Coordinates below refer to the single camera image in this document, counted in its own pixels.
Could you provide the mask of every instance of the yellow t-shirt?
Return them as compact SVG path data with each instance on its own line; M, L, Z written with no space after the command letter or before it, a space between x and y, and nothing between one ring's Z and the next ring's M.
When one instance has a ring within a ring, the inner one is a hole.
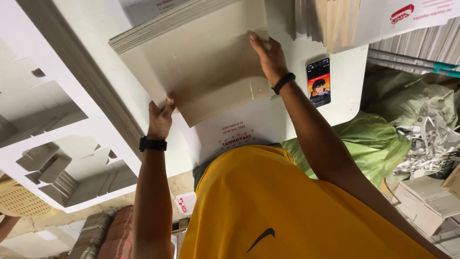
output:
M280 147L220 155L196 196L180 259L434 258L342 189L310 179Z

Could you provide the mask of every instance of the nike logo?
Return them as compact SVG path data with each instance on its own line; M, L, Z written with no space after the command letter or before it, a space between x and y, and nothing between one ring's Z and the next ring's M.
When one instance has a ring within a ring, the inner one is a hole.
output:
M266 236L268 235L272 235L273 238L275 238L275 231L273 229L267 229L265 230L257 239L256 241L254 241L254 244L251 246L251 248L247 251L249 252L255 245L257 245L257 243L259 243L260 240L262 240L263 238L265 238Z

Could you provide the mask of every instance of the teal clamp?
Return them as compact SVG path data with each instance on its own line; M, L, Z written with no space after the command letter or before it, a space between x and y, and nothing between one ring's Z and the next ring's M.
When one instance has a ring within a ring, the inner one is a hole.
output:
M454 70L458 67L460 67L460 65L454 65L454 64L444 63L444 62L434 62L434 72L435 73L438 73L440 69Z
M446 70L446 75L450 77L460 78L460 72L458 71Z

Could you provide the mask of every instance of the hand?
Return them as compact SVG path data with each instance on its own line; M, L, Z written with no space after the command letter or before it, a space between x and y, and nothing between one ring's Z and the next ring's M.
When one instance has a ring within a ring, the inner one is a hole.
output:
M253 48L257 51L260 57L260 63L264 70L265 76L272 86L287 73L288 67L286 66L286 59L281 44L274 39L270 38L271 49L268 50L262 43L259 35L253 32L250 36L250 42Z
M166 140L173 119L171 115L176 108L174 99L170 96L166 99L166 105L163 109L158 108L151 101L149 104L149 131L147 133L148 140Z

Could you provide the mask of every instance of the white table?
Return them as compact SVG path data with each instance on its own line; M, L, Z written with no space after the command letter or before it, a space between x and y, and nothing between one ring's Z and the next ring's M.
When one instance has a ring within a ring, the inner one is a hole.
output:
M136 122L148 127L150 97L107 44L108 39L130 29L118 1L54 0L88 52L111 82ZM305 65L314 57L327 54L322 43L310 39L293 40L295 35L294 1L266 0L269 35L282 44L288 68L297 76L298 85L307 92ZM331 103L318 110L331 125L351 120L358 112L368 47L331 54ZM292 121L281 100L272 100L274 123L280 141L296 137ZM187 140L173 121L166 152L167 176L196 166Z

